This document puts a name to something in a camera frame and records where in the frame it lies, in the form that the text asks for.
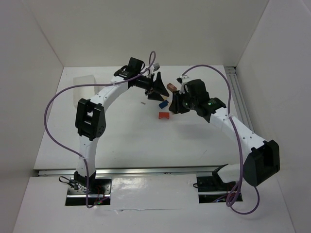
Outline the brown balloon wood block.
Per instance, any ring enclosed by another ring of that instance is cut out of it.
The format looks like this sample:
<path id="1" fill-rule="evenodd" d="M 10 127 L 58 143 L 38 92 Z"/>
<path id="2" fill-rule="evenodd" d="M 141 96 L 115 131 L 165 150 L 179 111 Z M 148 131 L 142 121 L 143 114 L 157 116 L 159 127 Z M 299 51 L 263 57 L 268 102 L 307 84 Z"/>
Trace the brown balloon wood block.
<path id="1" fill-rule="evenodd" d="M 172 83 L 167 84 L 167 89 L 170 90 L 171 92 L 177 91 L 177 87 L 174 86 Z"/>

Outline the blue wood block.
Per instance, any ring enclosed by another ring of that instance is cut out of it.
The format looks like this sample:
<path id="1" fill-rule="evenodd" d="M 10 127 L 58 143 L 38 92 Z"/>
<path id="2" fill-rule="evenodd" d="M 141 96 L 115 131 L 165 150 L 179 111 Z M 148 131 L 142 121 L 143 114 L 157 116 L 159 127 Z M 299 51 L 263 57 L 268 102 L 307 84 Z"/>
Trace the blue wood block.
<path id="1" fill-rule="evenodd" d="M 159 104 L 159 107 L 160 107 L 161 109 L 163 109 L 163 108 L 167 107 L 168 105 L 169 105 L 169 101 L 165 100 L 165 101 L 163 101 L 163 102 L 161 102 L 161 103 Z"/>

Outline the red arch wood block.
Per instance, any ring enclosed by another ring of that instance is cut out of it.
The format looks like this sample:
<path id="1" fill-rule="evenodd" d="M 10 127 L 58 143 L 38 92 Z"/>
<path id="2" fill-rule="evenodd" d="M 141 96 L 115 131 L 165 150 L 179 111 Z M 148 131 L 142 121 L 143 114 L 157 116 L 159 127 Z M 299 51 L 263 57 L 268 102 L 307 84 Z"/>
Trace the red arch wood block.
<path id="1" fill-rule="evenodd" d="M 169 112 L 159 112 L 158 118 L 159 119 L 170 119 L 170 113 Z"/>

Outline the white perforated plastic box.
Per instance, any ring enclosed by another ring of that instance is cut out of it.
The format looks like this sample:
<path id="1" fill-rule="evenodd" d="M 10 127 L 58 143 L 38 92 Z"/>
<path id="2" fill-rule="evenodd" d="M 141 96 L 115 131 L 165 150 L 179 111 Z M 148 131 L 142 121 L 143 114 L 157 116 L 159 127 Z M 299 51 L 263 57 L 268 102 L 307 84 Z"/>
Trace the white perforated plastic box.
<path id="1" fill-rule="evenodd" d="M 73 85 L 81 84 L 96 84 L 96 79 L 94 75 L 87 75 L 81 77 L 73 78 Z M 97 86 L 83 86 L 73 89 L 73 106 L 77 109 L 78 101 L 80 99 L 90 99 L 99 92 L 99 87 Z"/>

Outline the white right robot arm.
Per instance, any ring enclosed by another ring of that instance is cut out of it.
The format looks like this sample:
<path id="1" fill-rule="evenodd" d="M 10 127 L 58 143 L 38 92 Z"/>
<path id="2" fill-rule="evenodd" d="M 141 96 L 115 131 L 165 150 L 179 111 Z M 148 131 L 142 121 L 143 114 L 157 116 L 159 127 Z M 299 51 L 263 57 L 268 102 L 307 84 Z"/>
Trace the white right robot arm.
<path id="1" fill-rule="evenodd" d="M 243 177 L 249 185 L 257 187 L 279 172 L 279 145 L 276 141 L 266 141 L 228 113 L 226 105 L 219 98 L 210 98 L 202 80 L 182 76 L 177 81 L 181 88 L 173 92 L 169 110 L 174 114 L 195 111 L 241 147 L 241 163 L 216 169 L 215 177 L 220 182 L 237 182 Z"/>

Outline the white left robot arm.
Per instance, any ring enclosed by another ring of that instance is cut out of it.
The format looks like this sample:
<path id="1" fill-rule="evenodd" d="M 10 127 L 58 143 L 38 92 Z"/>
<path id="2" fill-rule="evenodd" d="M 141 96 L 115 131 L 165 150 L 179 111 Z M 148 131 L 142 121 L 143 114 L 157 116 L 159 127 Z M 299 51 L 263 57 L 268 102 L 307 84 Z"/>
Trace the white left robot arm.
<path id="1" fill-rule="evenodd" d="M 158 71 L 160 65 L 154 63 L 147 69 L 147 75 L 139 75 L 144 62 L 130 58 L 128 65 L 114 73 L 108 86 L 105 86 L 95 96 L 89 99 L 80 99 L 77 104 L 75 127 L 79 135 L 78 166 L 74 173 L 74 180 L 90 191 L 96 189 L 95 156 L 99 138 L 106 129 L 105 112 L 121 94 L 135 86 L 145 91 L 149 100 L 163 101 L 169 96 Z"/>

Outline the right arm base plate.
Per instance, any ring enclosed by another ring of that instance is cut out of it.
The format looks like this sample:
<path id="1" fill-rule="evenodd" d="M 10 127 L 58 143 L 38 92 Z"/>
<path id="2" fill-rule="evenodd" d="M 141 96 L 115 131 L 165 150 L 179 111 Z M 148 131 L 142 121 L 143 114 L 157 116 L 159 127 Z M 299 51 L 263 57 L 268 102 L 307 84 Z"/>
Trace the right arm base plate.
<path id="1" fill-rule="evenodd" d="M 198 191 L 199 203 L 225 203 L 235 182 L 216 184 L 211 176 L 197 177 L 192 186 Z"/>

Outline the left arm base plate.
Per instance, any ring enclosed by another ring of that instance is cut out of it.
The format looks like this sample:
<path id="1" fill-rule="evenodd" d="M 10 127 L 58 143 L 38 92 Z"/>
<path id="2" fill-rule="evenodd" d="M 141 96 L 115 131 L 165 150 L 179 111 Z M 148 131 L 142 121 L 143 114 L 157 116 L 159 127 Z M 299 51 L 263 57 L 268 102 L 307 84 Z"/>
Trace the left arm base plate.
<path id="1" fill-rule="evenodd" d="M 65 182 L 68 185 L 66 195 L 66 206 L 85 206 L 86 205 L 86 188 L 77 183 L 73 177 Z M 95 186 L 88 191 L 88 205 L 110 205 L 111 201 L 111 178 L 98 178 Z"/>

